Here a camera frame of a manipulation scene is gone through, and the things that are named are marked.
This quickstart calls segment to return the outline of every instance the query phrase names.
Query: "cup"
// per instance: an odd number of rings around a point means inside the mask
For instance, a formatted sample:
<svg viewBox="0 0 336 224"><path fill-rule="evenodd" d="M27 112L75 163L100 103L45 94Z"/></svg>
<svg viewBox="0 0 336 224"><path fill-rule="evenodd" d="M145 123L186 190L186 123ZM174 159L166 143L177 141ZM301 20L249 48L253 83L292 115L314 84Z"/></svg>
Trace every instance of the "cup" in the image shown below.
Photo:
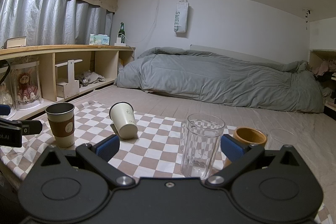
<svg viewBox="0 0 336 224"><path fill-rule="evenodd" d="M118 102L110 108L110 119L117 134L123 139L137 137L138 127L135 123L134 110L130 103Z"/></svg>
<svg viewBox="0 0 336 224"><path fill-rule="evenodd" d="M45 110L51 132L59 147L67 148L75 143L75 106L71 103L54 103Z"/></svg>
<svg viewBox="0 0 336 224"><path fill-rule="evenodd" d="M233 134L233 138L247 145L256 143L256 144L265 146L267 142L267 137L265 134L261 133L261 131L255 128L250 128L250 127L236 128ZM224 162L224 167L230 164L231 164L231 161L228 158L226 158Z"/></svg>
<svg viewBox="0 0 336 224"><path fill-rule="evenodd" d="M284 129L275 128L272 129L265 149L267 150L280 150L284 144L295 145L297 143L297 137Z"/></svg>
<svg viewBox="0 0 336 224"><path fill-rule="evenodd" d="M191 114L181 123L183 156L181 173L185 177L206 179L211 172L225 122L208 114Z"/></svg>

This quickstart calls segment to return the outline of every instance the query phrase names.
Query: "black strap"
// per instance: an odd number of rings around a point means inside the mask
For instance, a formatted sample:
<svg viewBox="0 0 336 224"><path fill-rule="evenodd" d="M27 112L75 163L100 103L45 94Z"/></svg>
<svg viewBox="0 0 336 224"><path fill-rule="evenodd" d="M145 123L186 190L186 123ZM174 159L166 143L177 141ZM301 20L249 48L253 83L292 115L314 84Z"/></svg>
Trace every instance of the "black strap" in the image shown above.
<svg viewBox="0 0 336 224"><path fill-rule="evenodd" d="M0 65L1 66L7 65L6 73L5 73L5 75L0 80L0 85L1 85L4 82L4 80L6 79L7 75L9 74L9 72L11 71L11 66L10 66L10 64L8 63L7 60L0 60Z"/></svg>

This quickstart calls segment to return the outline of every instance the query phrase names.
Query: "headboard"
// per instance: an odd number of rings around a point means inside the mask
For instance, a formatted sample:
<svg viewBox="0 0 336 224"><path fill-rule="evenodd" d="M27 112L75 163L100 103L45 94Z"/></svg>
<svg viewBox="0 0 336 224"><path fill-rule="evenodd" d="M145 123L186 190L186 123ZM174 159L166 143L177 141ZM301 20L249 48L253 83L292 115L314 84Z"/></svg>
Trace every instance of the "headboard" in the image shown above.
<svg viewBox="0 0 336 224"><path fill-rule="evenodd" d="M205 47L205 46L198 46L198 45L190 45L191 50L196 50L196 51L206 51L206 52L214 52L220 55L225 55L228 57L244 60L244 61L252 61L252 62L263 62L263 63L274 63L274 64L281 64L279 62L270 60L270 59L265 59L261 58L258 56L250 55L250 54L243 54L240 52L233 52L233 51L228 51L228 50L223 50L222 48L211 48L211 47Z"/></svg>

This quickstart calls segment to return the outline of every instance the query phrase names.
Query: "paper cup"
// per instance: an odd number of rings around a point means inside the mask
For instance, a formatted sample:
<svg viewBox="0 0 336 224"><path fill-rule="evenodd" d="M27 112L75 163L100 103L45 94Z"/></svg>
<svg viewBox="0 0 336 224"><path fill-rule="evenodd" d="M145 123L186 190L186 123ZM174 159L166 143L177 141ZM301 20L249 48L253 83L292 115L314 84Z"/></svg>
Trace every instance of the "paper cup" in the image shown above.
<svg viewBox="0 0 336 224"><path fill-rule="evenodd" d="M109 115L121 138L131 139L137 137L138 128L131 104L127 102L115 103L110 108Z"/></svg>
<svg viewBox="0 0 336 224"><path fill-rule="evenodd" d="M45 110L51 132L59 147L67 148L75 143L75 106L71 103L54 103Z"/></svg>
<svg viewBox="0 0 336 224"><path fill-rule="evenodd" d="M265 144L267 142L267 136L260 132L259 130L256 130L254 128L250 127L238 127L235 129L235 132L233 134L233 138L235 138L237 141L243 143L243 144L260 144L263 147L265 147ZM231 161L226 158L224 162L224 167L231 164Z"/></svg>

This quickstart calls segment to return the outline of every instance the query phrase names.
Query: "wooden countertop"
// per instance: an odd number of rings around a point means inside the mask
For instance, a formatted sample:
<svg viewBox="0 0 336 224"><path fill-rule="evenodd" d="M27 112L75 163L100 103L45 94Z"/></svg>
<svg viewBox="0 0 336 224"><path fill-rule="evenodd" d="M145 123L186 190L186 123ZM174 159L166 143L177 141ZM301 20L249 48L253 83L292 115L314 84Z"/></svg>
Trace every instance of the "wooden countertop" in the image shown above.
<svg viewBox="0 0 336 224"><path fill-rule="evenodd" d="M26 55L44 54L51 52L73 51L134 51L135 47L107 46L107 45L47 45L8 48L0 50L0 60Z"/></svg>

